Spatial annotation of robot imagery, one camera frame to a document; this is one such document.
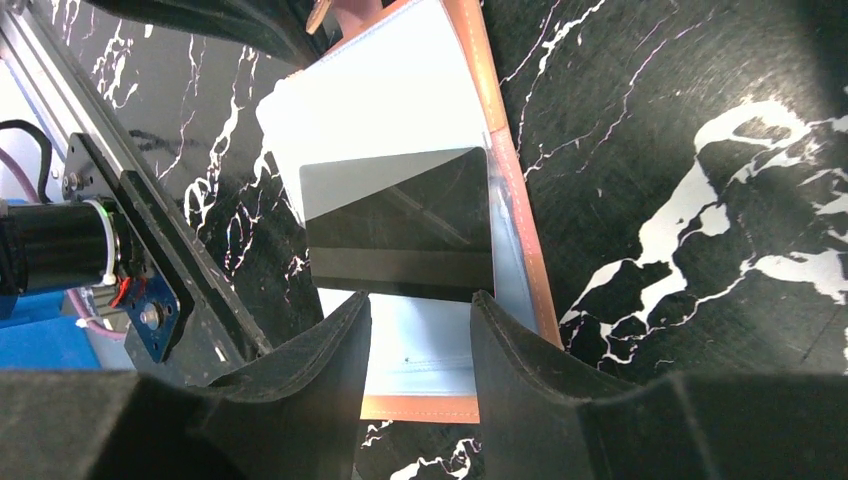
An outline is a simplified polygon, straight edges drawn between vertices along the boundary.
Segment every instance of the blue surface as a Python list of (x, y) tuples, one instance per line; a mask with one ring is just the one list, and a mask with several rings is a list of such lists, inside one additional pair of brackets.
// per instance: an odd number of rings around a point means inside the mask
[(0, 369), (99, 369), (76, 320), (59, 317), (0, 329)]
[(0, 369), (100, 368), (77, 318), (61, 316), (64, 299), (63, 291), (18, 298), (11, 315), (0, 319)]

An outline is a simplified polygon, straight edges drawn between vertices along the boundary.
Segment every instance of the white marble veining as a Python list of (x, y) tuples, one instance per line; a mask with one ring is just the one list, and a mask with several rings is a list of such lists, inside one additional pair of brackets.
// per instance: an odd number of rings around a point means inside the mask
[[(713, 18), (713, 14), (712, 14), (712, 13), (710, 13), (709, 17), (708, 17), (706, 20), (704, 20), (704, 21), (702, 21), (702, 22), (698, 22), (698, 23), (696, 23), (695, 25), (692, 25), (691, 27), (688, 27), (688, 28), (685, 28), (685, 29), (681, 30), (680, 32), (678, 32), (678, 33), (677, 33), (677, 35), (674, 35), (674, 36), (673, 36), (673, 37), (671, 37), (671, 38), (663, 39), (657, 47), (655, 47), (653, 50), (651, 50), (651, 53), (649, 53), (649, 54), (648, 54), (648, 57), (647, 57), (647, 58), (646, 58), (646, 59), (642, 62), (642, 64), (641, 64), (641, 65), (639, 65), (639, 68), (637, 68), (637, 69), (636, 69), (636, 71), (633, 73), (633, 76), (630, 78), (630, 81), (627, 83), (627, 85), (628, 85), (627, 92), (626, 92), (626, 93), (624, 94), (624, 96), (621, 98), (621, 114), (618, 116), (618, 119), (616, 119), (616, 120), (615, 120), (615, 121), (614, 121), (614, 122), (613, 122), (613, 123), (609, 126), (609, 128), (607, 128), (607, 133), (606, 133), (606, 135), (604, 135), (604, 138), (602, 138), (602, 139), (601, 139), (601, 141), (600, 141), (600, 142), (598, 142), (598, 144), (597, 144), (597, 145), (595, 145), (595, 148), (594, 148), (594, 149), (592, 149), (592, 153), (594, 153), (594, 152), (595, 152), (595, 150), (597, 150), (597, 148), (598, 148), (599, 146), (601, 146), (602, 144), (604, 144), (604, 142), (606, 142), (607, 140), (609, 140), (609, 139), (610, 139), (610, 137), (611, 137), (611, 136), (612, 136), (612, 134), (613, 134), (613, 131), (615, 130), (615, 127), (617, 127), (617, 126), (621, 125), (621, 122), (623, 122), (626, 118), (628, 118), (628, 117), (629, 117), (630, 112), (629, 112), (629, 111), (628, 111), (628, 109), (627, 109), (627, 101), (630, 99), (630, 95), (632, 95), (632, 94), (633, 94), (633, 91), (636, 89), (636, 82), (637, 82), (637, 81), (638, 81), (638, 79), (639, 79), (639, 75), (641, 75), (641, 74), (642, 74), (642, 72), (645, 70), (645, 68), (647, 68), (648, 64), (651, 62), (651, 60), (653, 60), (653, 59), (654, 59), (654, 57), (657, 55), (657, 53), (659, 53), (659, 52), (660, 52), (660, 50), (662, 50), (662, 49), (663, 49), (663, 48), (664, 48), (664, 47), (668, 44), (668, 42), (669, 42), (670, 40), (671, 40), (671, 41), (674, 41), (674, 40), (680, 40), (681, 38), (683, 38), (684, 36), (686, 36), (686, 34), (688, 34), (689, 32), (691, 32), (691, 31), (693, 31), (693, 30), (695, 30), (695, 29), (697, 29), (697, 28), (700, 28), (700, 27), (701, 27), (701, 26), (703, 26), (706, 22), (709, 22), (710, 20), (712, 20), (712, 18)], [(645, 36), (645, 38), (643, 38), (641, 42), (639, 42), (639, 45), (637, 45), (637, 46), (636, 46), (636, 49), (638, 50), (638, 49), (639, 49), (639, 47), (641, 47), (641, 46), (645, 43), (645, 41), (647, 41), (647, 40), (648, 40), (648, 38), (650, 38), (650, 37), (654, 34), (654, 32), (656, 32), (657, 28), (659, 28), (659, 26), (660, 26), (662, 23), (664, 23), (666, 20), (668, 20), (668, 17), (667, 17), (667, 18), (664, 18), (663, 20), (660, 20), (660, 21), (659, 21), (659, 22), (658, 22), (658, 23), (654, 26), (654, 28), (653, 28), (653, 29), (652, 29), (652, 30), (648, 33), (648, 35), (647, 35), (647, 36)]]
[(86, 40), (91, 38), (92, 35), (94, 35), (94, 28), (95, 28), (95, 25), (97, 24), (97, 16), (95, 15), (96, 12), (97, 11), (94, 10), (93, 8), (91, 9), (91, 12), (89, 12), (89, 15), (88, 15), (88, 32), (85, 35), (83, 35), (82, 38), (80, 39), (80, 43), (83, 44), (82, 45), (83, 48), (85, 48), (85, 43), (83, 43), (83, 42), (85, 42)]
[(91, 70), (91, 78), (97, 91), (116, 110), (123, 108), (138, 90), (138, 70), (130, 72), (132, 80), (128, 81), (129, 87), (121, 89), (124, 74), (127, 73), (127, 60), (132, 54), (135, 42), (132, 37), (122, 35), (123, 25), (124, 21), (119, 20), (114, 35), (106, 42), (103, 55), (97, 58)]
[[(751, 120), (759, 120), (769, 127), (782, 127), (789, 133), (779, 138), (753, 138), (734, 133), (740, 126)], [(739, 223), (738, 220), (731, 222), (731, 219), (728, 218), (726, 205), (720, 202), (718, 191), (704, 172), (701, 160), (698, 157), (703, 149), (710, 144), (719, 142), (736, 142), (763, 148), (764, 150), (754, 155), (748, 164), (733, 175), (731, 183), (737, 181), (745, 184), (769, 168), (791, 168), (800, 164), (815, 168), (815, 154), (819, 151), (820, 146), (815, 135), (813, 135), (814, 130), (829, 128), (834, 132), (840, 132), (841, 130), (837, 127), (841, 127), (841, 123), (839, 123), (841, 121), (840, 118), (806, 122), (782, 103), (767, 100), (762, 102), (745, 101), (706, 122), (693, 139), (695, 158), (691, 169), (672, 192), (669, 200), (639, 230), (642, 254), (638, 258), (616, 260), (599, 268), (584, 288), (583, 293), (565, 313), (561, 323), (581, 321), (582, 316), (592, 315), (592, 312), (579, 309), (581, 301), (592, 290), (610, 282), (620, 271), (624, 262), (631, 262), (639, 267), (661, 263), (666, 265), (671, 273), (642, 290), (640, 295), (642, 308), (640, 310), (630, 312), (612, 323), (601, 323), (601, 337), (608, 347), (603, 358), (619, 363), (629, 363), (633, 360), (640, 340), (656, 331), (688, 322), (695, 316), (700, 305), (731, 293), (752, 271), (758, 271), (775, 280), (809, 283), (816, 292), (831, 298), (836, 305), (844, 305), (846, 294), (848, 294), (848, 279), (843, 274), (840, 253), (844, 253), (845, 249), (841, 251), (826, 249), (823, 252), (790, 251), (784, 255), (761, 257), (754, 251), (749, 259), (740, 264), (738, 278), (727, 285), (726, 288), (698, 298), (693, 310), (683, 316), (680, 321), (660, 326), (648, 324), (648, 317), (663, 298), (683, 292), (687, 288), (688, 281), (674, 261), (674, 255), (678, 248), (693, 235), (720, 236), (732, 228), (732, 223)], [(804, 148), (801, 149), (803, 153), (796, 158), (790, 157), (788, 149), (802, 142), (806, 142), (803, 144)], [(758, 157), (764, 152), (777, 153), (763, 166), (757, 167)], [(819, 169), (804, 183), (819, 180), (825, 176), (844, 179), (845, 172), (840, 169)], [(848, 202), (846, 202), (848, 194), (837, 190), (839, 185), (836, 181), (832, 182), (832, 201), (823, 205), (812, 204), (818, 216), (848, 213)], [(701, 227), (681, 237), (682, 232), (687, 230), (696, 218), (700, 220)], [(835, 226), (831, 226), (830, 231), (832, 232), (831, 236), (842, 240), (843, 243), (845, 242), (842, 234), (837, 232)], [(616, 327), (629, 318), (635, 318), (643, 323), (646, 333), (627, 337), (615, 336)], [(577, 335), (581, 325), (582, 322), (575, 328), (573, 336)], [(629, 355), (623, 356), (613, 352), (610, 343), (612, 339), (630, 341)]]
[(188, 61), (190, 65), (189, 80), (186, 83), (186, 88), (183, 91), (183, 99), (180, 102), (180, 145), (177, 150), (177, 155), (174, 161), (171, 162), (161, 173), (159, 172), (159, 164), (156, 164), (155, 172), (159, 181), (163, 181), (169, 173), (180, 163), (183, 158), (183, 153), (186, 147), (186, 128), (194, 120), (197, 110), (194, 107), (197, 101), (198, 89), (200, 83), (200, 72), (203, 69), (203, 56), (206, 54), (206, 37), (197, 35), (189, 35), (188, 43)]
[[(432, 460), (427, 460), (419, 457), (415, 462), (393, 473), (389, 480), (412, 480), (418, 476), (422, 467), (433, 465), (439, 465), (449, 476), (462, 480), (471, 471), (471, 456), (469, 455), (469, 451), (479, 452), (480, 444), (473, 438), (464, 438), (456, 443), (456, 448), (454, 448), (450, 458), (434, 457)], [(461, 466), (454, 468), (453, 465), (455, 463), (460, 463)]]
[(297, 254), (292, 255), (292, 259), (289, 262), (288, 267), (286, 268), (286, 273), (283, 274), (283, 280), (286, 281), (286, 293), (284, 298), (286, 303), (291, 303), (289, 300), (289, 293), (291, 293), (291, 281), (292, 279), (300, 275), (305, 271), (306, 268), (309, 267), (309, 249), (306, 249), (303, 258), (298, 256)]
[[(594, 6), (590, 7), (589, 9), (587, 9), (585, 12), (583, 12), (583, 14), (580, 17), (578, 17), (574, 20), (571, 20), (571, 21), (568, 21), (568, 22), (565, 22), (565, 23), (562, 23), (561, 21), (556, 22), (556, 24), (554, 25), (554, 28), (553, 28), (553, 36), (548, 40), (542, 41), (541, 43), (539, 43), (537, 41), (536, 44), (533, 46), (533, 48), (530, 50), (530, 53), (528, 53), (527, 58), (529, 58), (530, 56), (533, 55), (533, 52), (536, 50), (536, 48), (538, 46), (541, 46), (541, 48), (543, 50), (545, 50), (545, 54), (542, 55), (542, 58), (539, 59), (536, 77), (533, 79), (533, 84), (530, 86), (530, 90), (527, 92), (527, 95), (524, 97), (524, 106), (521, 108), (521, 117), (518, 121), (518, 135), (516, 136), (516, 142), (517, 142), (516, 150), (518, 151), (519, 155), (521, 155), (521, 143), (522, 143), (523, 138), (524, 138), (524, 121), (525, 121), (525, 116), (526, 116), (526, 113), (527, 113), (527, 106), (530, 104), (530, 99), (533, 97), (533, 91), (536, 88), (536, 84), (539, 82), (539, 79), (542, 78), (542, 75), (544, 75), (545, 70), (548, 68), (548, 61), (551, 58), (551, 55), (553, 54), (557, 45), (564, 38), (566, 38), (568, 36), (568, 34), (574, 29), (574, 27), (577, 27), (577, 26), (581, 25), (583, 22), (585, 22), (586, 19), (589, 18), (589, 16), (591, 14), (597, 13), (598, 10), (600, 10), (601, 7), (604, 5), (604, 3), (606, 3), (606, 0), (598, 1), (598, 3), (596, 3)], [(557, 2), (556, 4), (554, 4), (551, 7), (550, 12), (553, 12), (557, 8), (557, 6), (559, 6), (559, 2)], [(549, 21), (546, 21), (544, 23), (544, 26), (543, 26), (544, 28), (542, 29), (542, 34), (539, 36), (540, 39), (545, 38), (545, 35), (547, 34), (548, 22)], [(503, 82), (508, 82), (509, 79), (514, 78), (515, 75), (517, 75), (523, 69), (525, 64), (526, 64), (526, 59), (521, 64), (519, 64), (519, 66), (515, 70), (515, 72), (513, 72), (511, 74), (511, 76), (508, 77), (508, 79), (505, 78)]]
[[(580, 142), (582, 140), (585, 140), (589, 136), (591, 136), (593, 133), (595, 133), (595, 129), (597, 129), (598, 125), (600, 125), (600, 124), (601, 124), (601, 121), (598, 120), (597, 122), (595, 122), (595, 125), (592, 127), (592, 129), (589, 130), (589, 132), (587, 132), (585, 135), (581, 135), (579, 137), (568, 140), (567, 142), (554, 147), (552, 150), (550, 150), (548, 152), (545, 151), (545, 144), (540, 143), (539, 144), (539, 157), (536, 158), (536, 161), (533, 162), (533, 164), (530, 165), (529, 167), (527, 167), (527, 169), (524, 171), (524, 181), (525, 182), (527, 181), (527, 176), (530, 174), (530, 172), (535, 172), (535, 171), (541, 170), (542, 167), (545, 164), (545, 161), (547, 159), (551, 158), (552, 156), (556, 155), (560, 150), (562, 150), (564, 148), (568, 148), (572, 145), (574, 145), (575, 149), (579, 150), (580, 149)], [(586, 168), (586, 165), (588, 165), (588, 164), (589, 164), (589, 160), (586, 160), (586, 163), (583, 164), (583, 168)]]
[(383, 438), (382, 431), (388, 428), (394, 421), (392, 420), (384, 420), (380, 423), (380, 426), (370, 424), (365, 430), (365, 441), (362, 442), (359, 448), (367, 448), (374, 444), (377, 440)]
[(65, 18), (62, 21), (62, 38), (66, 44), (70, 44), (71, 31), (77, 21), (79, 15), (80, 0), (67, 0), (65, 3)]
[(530, 51), (527, 52), (527, 55), (524, 57), (524, 59), (519, 62), (517, 67), (515, 67), (515, 70), (513, 70), (512, 73), (501, 79), (501, 85), (515, 78), (515, 76), (518, 75), (524, 69), (524, 66), (527, 64), (527, 62), (530, 61), (530, 57), (532, 57), (533, 54), (536, 53), (536, 49), (539, 48), (539, 45), (542, 44), (542, 41), (545, 39), (545, 35), (548, 33), (548, 25), (551, 23), (551, 18), (554, 15), (554, 10), (559, 7), (561, 1), (562, 0), (557, 0), (553, 5), (551, 5), (550, 10), (548, 10), (548, 16), (543, 18), (542, 22), (539, 24), (539, 29), (542, 30), (542, 33), (539, 34), (539, 38), (536, 39), (536, 43), (533, 44), (533, 47), (530, 48)]
[[(232, 83), (232, 96), (229, 101), (230, 116), (224, 121), (221, 133), (218, 134), (209, 150), (209, 166), (206, 168), (206, 174), (197, 177), (185, 190), (183, 213), (186, 222), (198, 232), (206, 225), (206, 217), (217, 201), (222, 162), (232, 146), (232, 135), (238, 126), (239, 113), (253, 99), (252, 85), (259, 58), (260, 56), (253, 48), (242, 47), (235, 79)], [(249, 77), (243, 78), (245, 72), (248, 72)], [(246, 93), (245, 89), (239, 87), (240, 81), (249, 82)], [(194, 221), (194, 215), (199, 215), (199, 221)]]
[(262, 213), (259, 206), (251, 212), (244, 202), (239, 202), (236, 212), (227, 224), (227, 252), (224, 254), (224, 274), (232, 278), (244, 264), (247, 252), (253, 246), (253, 234)]

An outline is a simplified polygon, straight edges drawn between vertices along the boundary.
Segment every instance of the red wire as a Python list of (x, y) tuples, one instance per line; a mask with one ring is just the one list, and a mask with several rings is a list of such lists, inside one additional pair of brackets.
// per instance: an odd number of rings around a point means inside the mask
[(125, 278), (121, 282), (121, 286), (118, 288), (118, 295), (116, 295), (115, 298), (111, 302), (109, 302), (110, 307), (117, 308), (118, 305), (121, 304), (121, 302), (124, 300), (124, 297), (127, 296), (127, 292), (129, 291), (131, 284), (132, 278)]
[(138, 289), (138, 293), (135, 294), (136, 301), (141, 299), (141, 296), (144, 295), (145, 290), (147, 290), (147, 278), (141, 277), (141, 287)]

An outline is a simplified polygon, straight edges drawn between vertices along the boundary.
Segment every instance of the black marble surface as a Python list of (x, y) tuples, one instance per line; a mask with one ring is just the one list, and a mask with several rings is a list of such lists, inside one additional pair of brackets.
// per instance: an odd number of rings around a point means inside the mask
[[(254, 109), (292, 69), (47, 4), (255, 315), (318, 315)], [(848, 2), (484, 0), (568, 349), (621, 378), (848, 368)], [(474, 427), (365, 422), (362, 478), (481, 478)]]

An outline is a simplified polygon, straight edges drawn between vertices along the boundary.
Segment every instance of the bolt head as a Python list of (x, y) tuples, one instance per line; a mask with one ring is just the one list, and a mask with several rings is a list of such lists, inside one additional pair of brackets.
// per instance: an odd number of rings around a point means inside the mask
[(77, 188), (82, 186), (82, 181), (80, 180), (80, 176), (77, 175), (76, 173), (72, 173), (72, 174), (68, 175), (67, 178), (68, 178), (68, 185), (70, 186), (71, 190), (76, 190)]
[(159, 309), (156, 308), (156, 305), (148, 303), (145, 305), (144, 310), (141, 311), (139, 319), (141, 320), (141, 323), (147, 325), (147, 327), (151, 330), (156, 330), (159, 328), (159, 324), (162, 321), (162, 315), (159, 313)]

